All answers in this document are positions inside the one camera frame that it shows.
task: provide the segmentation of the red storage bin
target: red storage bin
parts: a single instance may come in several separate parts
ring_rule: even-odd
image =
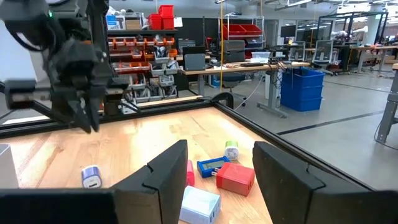
[[[174,17],[173,18],[162,18],[163,29],[174,29]]]
[[[159,15],[162,18],[174,18],[174,5],[161,5],[159,7]]]
[[[241,24],[241,27],[246,31],[246,35],[261,35],[262,30],[254,24]]]
[[[223,24],[223,35],[224,39],[228,39],[228,35],[245,35],[246,31],[238,24],[230,24],[229,25],[229,33],[228,33],[228,25]]]
[[[152,13],[148,16],[148,21],[151,29],[159,30],[162,29],[162,18],[157,13]]]

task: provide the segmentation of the gray floor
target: gray floor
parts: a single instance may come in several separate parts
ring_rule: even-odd
[[[392,77],[393,73],[383,75]],[[248,96],[258,83],[258,78],[242,82],[233,91]],[[298,112],[281,106],[288,118],[279,118],[256,107],[258,101],[266,102],[265,83],[261,83],[238,112],[375,189],[397,190],[398,178],[394,173],[398,170],[398,151],[374,141],[391,83],[390,78],[377,77],[376,73],[325,76],[321,109]],[[206,86],[205,92],[212,96],[220,89]],[[180,97],[193,95],[189,91],[179,94]],[[0,103],[4,105],[0,107],[2,116],[8,112],[3,95]],[[32,110],[15,111],[0,119],[0,123],[40,115]],[[398,147],[397,135],[398,125],[392,127],[387,139],[389,146]]]

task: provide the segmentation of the chair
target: chair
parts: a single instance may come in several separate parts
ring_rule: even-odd
[[[229,93],[232,94],[234,97],[237,97],[241,100],[246,100],[246,96],[232,92],[232,88],[236,87],[240,82],[244,81],[245,79],[245,75],[228,74],[223,76],[223,86],[225,88],[229,88]]]
[[[303,62],[305,60],[305,41],[296,41],[290,46],[289,61]]]
[[[327,66],[331,64],[333,58],[333,41],[318,40],[315,46],[315,53],[312,57],[312,64],[319,66],[321,72],[329,75],[335,75],[334,72],[327,70]]]

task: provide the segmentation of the blue plastic crate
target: blue plastic crate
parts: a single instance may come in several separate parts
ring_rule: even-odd
[[[301,69],[288,69],[283,73],[282,82],[290,83],[294,86],[303,88],[310,86],[321,86],[323,83],[323,77],[325,74],[323,72],[318,72],[315,70],[309,70],[306,68]]]
[[[297,87],[291,83],[282,82],[280,94],[296,100],[308,100],[322,97],[323,86]]]
[[[292,97],[284,97],[283,95],[280,97],[282,105],[297,111],[319,110],[321,108],[321,101],[322,97],[309,100],[296,100]]]

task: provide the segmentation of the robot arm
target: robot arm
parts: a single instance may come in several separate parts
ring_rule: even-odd
[[[7,106],[11,110],[25,109],[32,108],[38,97],[51,100],[51,118],[54,120],[74,123],[87,133],[91,133],[91,127],[98,131],[98,110],[106,84],[96,82],[94,68],[106,55],[101,49],[95,50],[93,44],[70,35],[78,27],[64,29],[56,18],[50,6],[60,6],[68,0],[47,1],[50,3],[45,0],[3,0],[0,4],[0,19],[15,40],[27,50],[41,52],[43,68],[51,85],[50,89],[43,90],[35,87],[35,80],[9,81],[4,87]],[[75,13],[85,15],[87,1],[83,5],[81,2],[73,0],[72,6],[76,7]]]

